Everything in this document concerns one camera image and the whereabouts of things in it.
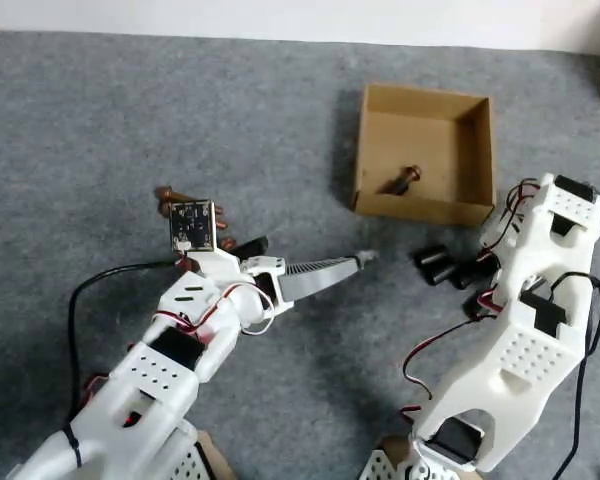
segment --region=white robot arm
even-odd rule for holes
[[[507,230],[502,221],[483,236],[483,246],[500,239],[491,296],[497,318],[487,340],[422,405],[398,478],[454,480],[458,470],[491,471],[535,426],[551,393],[585,355],[592,283],[586,276],[561,277],[590,271],[600,195],[546,174],[524,207],[519,228]],[[519,212],[511,218],[518,221]],[[537,293],[537,285],[558,280],[549,298]],[[459,417],[472,410],[486,412],[490,428]]]
[[[265,256],[239,262],[215,246],[213,204],[185,207],[204,217],[191,224],[206,233],[182,250],[199,270],[184,273],[167,290],[142,340],[70,424],[9,480],[212,478],[196,429],[184,419],[199,385],[211,380],[241,332],[263,333],[294,300],[343,280],[373,256],[297,265]],[[174,238],[178,248],[180,240]]]

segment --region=gray carpet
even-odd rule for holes
[[[106,268],[170,257],[152,188],[223,205],[240,240],[292,261],[376,248],[362,275],[242,338],[188,415],[240,478],[353,479],[417,390],[397,363],[462,319],[466,293],[425,286],[409,252],[469,250],[475,232],[364,218],[346,205],[366,82],[492,95],[499,187],[545,171],[600,189],[600,58],[73,34],[0,33],[0,478],[62,423],[66,308]],[[600,276],[600,242],[593,271]],[[84,295],[85,372],[138,339],[168,272]],[[467,328],[414,365],[434,381],[484,335]],[[488,478],[549,478],[571,444],[574,375]],[[581,450],[565,478],[600,478],[600,349]]]

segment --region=open cardboard box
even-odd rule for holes
[[[353,208],[451,225],[479,225],[495,205],[487,97],[368,85],[360,123]],[[402,196],[379,194],[401,169],[422,177]]]

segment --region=white wall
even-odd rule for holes
[[[600,54],[600,0],[0,0],[0,29]]]

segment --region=black cable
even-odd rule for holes
[[[584,272],[566,272],[566,273],[562,274],[551,285],[551,296],[550,296],[551,300],[553,300],[553,295],[554,295],[555,289],[568,277],[588,278],[589,281],[591,282],[591,285],[598,291],[598,296],[600,298],[600,279],[599,278],[597,278],[591,274],[584,273]],[[558,468],[557,472],[554,474],[553,480],[557,480],[564,473],[564,471],[567,469],[567,467],[571,463],[571,460],[573,460],[573,458],[575,457],[575,455],[578,451],[578,446],[580,444],[580,416],[581,416],[580,414],[581,414],[581,409],[582,409],[582,394],[583,394],[583,390],[584,390],[584,374],[585,374],[585,370],[587,368],[587,359],[588,359],[588,357],[593,355],[593,353],[596,351],[596,349],[598,348],[598,342],[600,341],[600,312],[598,315],[598,324],[596,327],[596,332],[593,335],[593,339],[591,337],[592,330],[593,330],[593,315],[590,311],[589,319],[587,321],[587,330],[585,333],[586,350],[585,350],[584,357],[582,358],[582,361],[580,362],[580,367],[578,369],[578,378],[576,380],[576,399],[575,399],[575,405],[574,405],[574,418],[573,418],[573,422],[574,422],[573,444],[571,446],[571,450],[569,451],[569,454],[564,459],[564,461]]]
[[[78,358],[78,347],[76,344],[76,302],[78,295],[87,287],[93,285],[100,280],[103,280],[112,275],[117,275],[123,272],[132,272],[137,270],[148,270],[152,268],[173,267],[174,261],[161,261],[151,263],[138,263],[134,265],[124,265],[122,267],[111,268],[100,272],[97,275],[85,280],[73,291],[69,299],[69,317],[67,322],[67,330],[69,335],[69,364],[71,367],[71,408],[67,415],[67,423],[73,420],[73,417],[79,411],[80,405],[80,359]]]
[[[71,450],[73,450],[73,453],[76,456],[76,465],[78,466],[78,468],[82,468],[82,455],[80,454],[80,442],[74,435],[73,429],[71,428],[71,424],[67,423],[62,428],[62,431],[65,434],[65,436],[67,437],[69,446],[71,447]]]
[[[504,230],[502,230],[502,233],[500,234],[498,239],[495,242],[493,242],[491,245],[489,245],[488,247],[485,246],[483,248],[483,250],[491,251],[502,241],[504,236],[507,234],[507,230],[509,230],[509,227],[513,223],[513,220],[516,218],[516,213],[518,212],[518,207],[520,207],[520,204],[522,204],[522,200],[523,200],[522,198],[518,198],[518,200],[516,201],[515,206],[511,210],[511,216],[509,217],[509,220],[507,221],[507,224],[504,226]]]

